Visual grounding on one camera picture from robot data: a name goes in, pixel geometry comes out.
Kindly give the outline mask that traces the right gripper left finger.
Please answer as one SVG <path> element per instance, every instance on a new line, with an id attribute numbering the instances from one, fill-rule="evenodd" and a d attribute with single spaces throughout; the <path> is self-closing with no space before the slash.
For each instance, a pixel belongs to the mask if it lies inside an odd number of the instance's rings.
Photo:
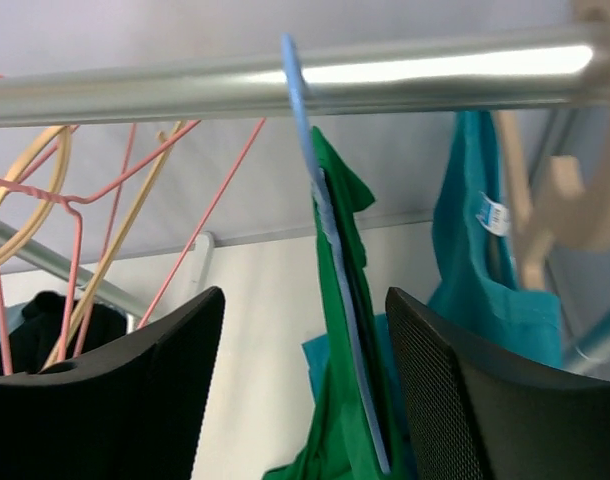
<path id="1" fill-rule="evenodd" d="M 0 376 L 0 479 L 188 479 L 224 319 L 210 287 L 38 374 Z"/>

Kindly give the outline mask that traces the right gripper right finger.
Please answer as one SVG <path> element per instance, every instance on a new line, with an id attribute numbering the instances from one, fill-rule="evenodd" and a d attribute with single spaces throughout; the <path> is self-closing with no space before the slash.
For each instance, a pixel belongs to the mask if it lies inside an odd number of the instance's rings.
<path id="1" fill-rule="evenodd" d="M 501 348 L 400 288 L 386 313 L 422 479 L 610 479 L 610 381 Z"/>

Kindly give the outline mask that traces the black t shirt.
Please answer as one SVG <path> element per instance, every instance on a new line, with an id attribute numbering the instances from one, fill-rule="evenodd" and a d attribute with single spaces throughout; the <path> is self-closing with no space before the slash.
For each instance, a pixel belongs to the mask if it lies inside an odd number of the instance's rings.
<path id="1" fill-rule="evenodd" d="M 60 335 L 65 297 L 53 291 L 39 292 L 23 306 L 23 323 L 9 334 L 14 373 L 39 372 Z M 127 332 L 127 318 L 117 310 L 95 303 L 82 352 L 112 342 Z"/>

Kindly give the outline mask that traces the green t shirt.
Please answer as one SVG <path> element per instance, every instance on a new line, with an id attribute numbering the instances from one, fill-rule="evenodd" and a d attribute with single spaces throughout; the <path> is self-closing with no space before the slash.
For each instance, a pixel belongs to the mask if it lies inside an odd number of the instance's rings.
<path id="1" fill-rule="evenodd" d="M 365 275 L 367 255 L 354 215 L 375 200 L 369 187 L 314 127 L 323 186 L 313 197 L 326 332 L 304 343 L 315 409 L 304 447 L 267 479 L 414 479 L 400 384 Z"/>

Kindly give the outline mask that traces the pink wire hanger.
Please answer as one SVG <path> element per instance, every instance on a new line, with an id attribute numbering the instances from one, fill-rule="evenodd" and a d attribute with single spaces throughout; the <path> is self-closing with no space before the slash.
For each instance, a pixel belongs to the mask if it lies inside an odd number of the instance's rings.
<path id="1" fill-rule="evenodd" d="M 54 151 L 57 153 L 52 177 L 46 191 L 20 183 L 26 171 L 32 167 L 32 163 L 40 153 L 49 145 L 52 140 L 56 140 Z M 0 266 L 13 256 L 18 250 L 33 239 L 34 234 L 44 224 L 48 215 L 56 203 L 62 204 L 66 209 L 70 205 L 66 200 L 59 197 L 67 174 L 71 155 L 72 130 L 68 126 L 51 126 L 39 134 L 14 161 L 4 178 L 0 178 L 0 206 L 6 197 L 14 192 L 34 195 L 39 200 L 39 205 L 31 214 L 26 224 L 12 235 L 12 238 L 5 241 L 0 247 Z M 2 371 L 5 375 L 13 373 L 11 361 L 11 347 L 9 341 L 9 331 L 4 304 L 3 286 L 0 274 L 0 358 Z"/>
<path id="2" fill-rule="evenodd" d="M 83 127 L 74 135 L 69 194 L 89 198 L 83 217 L 82 263 L 111 256 L 105 280 L 130 296 L 136 317 L 153 321 L 191 294 L 181 273 L 207 220 L 248 156 L 262 121 L 189 122 L 159 169 L 145 160 L 168 124 Z"/>

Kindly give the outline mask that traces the beige wooden hanger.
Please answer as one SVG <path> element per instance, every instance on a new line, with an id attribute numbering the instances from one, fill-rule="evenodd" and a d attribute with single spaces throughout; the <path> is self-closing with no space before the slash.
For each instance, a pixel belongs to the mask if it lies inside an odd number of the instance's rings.
<path id="1" fill-rule="evenodd" d="M 73 196 L 63 196 L 54 191 L 45 191 L 33 186 L 22 185 L 17 182 L 0 178 L 0 204 L 11 192 L 21 192 L 41 201 L 35 216 L 30 219 L 28 225 L 19 231 L 21 240 L 17 242 L 11 239 L 7 244 L 0 247 L 0 265 L 32 239 L 35 231 L 44 223 L 46 216 L 49 214 L 54 204 L 63 206 L 63 208 L 71 216 L 73 216 L 75 220 L 73 256 L 69 267 L 68 295 L 66 297 L 66 305 L 64 307 L 61 332 L 54 347 L 52 348 L 51 353 L 43 365 L 44 368 L 48 368 L 57 362 L 64 361 L 68 346 L 73 339 L 77 340 L 74 354 L 79 355 L 81 353 L 84 338 L 88 329 L 89 316 L 91 315 L 91 304 L 93 303 L 97 290 L 103 282 L 104 277 L 118 250 L 121 248 L 127 233 L 133 226 L 136 217 L 140 213 L 140 210 L 151 189 L 153 188 L 154 183 L 158 179 L 158 176 L 168 160 L 168 157 L 171 155 L 174 144 L 199 124 L 200 122 L 198 120 L 189 123 L 185 121 L 177 122 L 171 131 L 171 136 L 169 139 L 165 139 L 163 135 L 159 136 L 161 145 L 154 150 L 150 156 L 143 159 L 142 162 L 133 167 L 133 169 L 125 172 L 122 176 L 116 179 L 116 181 L 106 187 L 105 190 L 92 197 L 79 198 Z M 88 204 L 99 199 L 106 193 L 120 187 L 125 180 L 146 166 L 149 162 L 153 162 L 154 165 L 149 171 L 145 183 L 142 185 L 139 194 L 135 198 L 131 209 L 112 240 L 112 243 L 109 244 L 108 248 L 104 251 L 96 271 L 92 275 L 91 279 L 84 284 L 83 296 L 79 299 L 77 305 L 73 306 L 72 302 L 74 290 L 76 289 L 76 281 L 78 279 L 83 221 L 80 213 L 73 209 L 71 204 L 73 202 Z"/>
<path id="2" fill-rule="evenodd" d="M 607 28 L 610 47 L 610 1 L 575 1 L 577 19 L 597 20 Z M 610 66 L 607 68 L 610 83 Z M 610 248 L 610 123 L 602 159 L 589 184 L 573 156 L 546 161 L 535 194 L 530 193 L 515 115 L 493 114 L 500 139 L 511 213 L 511 237 L 522 287 L 546 288 L 544 266 L 555 243 L 586 251 Z"/>

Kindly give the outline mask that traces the light blue wire hanger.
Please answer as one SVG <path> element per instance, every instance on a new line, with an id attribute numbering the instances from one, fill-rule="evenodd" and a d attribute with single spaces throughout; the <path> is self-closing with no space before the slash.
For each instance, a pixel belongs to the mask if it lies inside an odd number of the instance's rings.
<path id="1" fill-rule="evenodd" d="M 375 200 L 319 128 L 292 38 L 281 41 L 283 71 L 311 178 L 319 284 L 329 357 L 305 446 L 268 479 L 388 479 L 404 471 L 365 276 L 366 251 L 354 215 Z"/>

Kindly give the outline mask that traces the teal t shirt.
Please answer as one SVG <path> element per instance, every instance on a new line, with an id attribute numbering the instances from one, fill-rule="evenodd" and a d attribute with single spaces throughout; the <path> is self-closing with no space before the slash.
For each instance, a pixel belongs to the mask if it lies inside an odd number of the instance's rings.
<path id="1" fill-rule="evenodd" d="M 441 281 L 429 305 L 446 319 L 514 353 L 560 367 L 560 303 L 518 287 L 500 205 L 500 152 L 492 116 L 461 112 L 434 210 L 432 239 Z"/>

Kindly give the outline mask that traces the metal clothes rack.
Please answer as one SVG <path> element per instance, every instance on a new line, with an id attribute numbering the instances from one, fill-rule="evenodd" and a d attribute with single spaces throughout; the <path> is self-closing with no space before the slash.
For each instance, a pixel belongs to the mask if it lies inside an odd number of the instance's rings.
<path id="1" fill-rule="evenodd" d="M 298 54 L 316 115 L 610 102 L 607 28 Z M 282 55 L 0 79 L 0 127 L 293 114 Z"/>

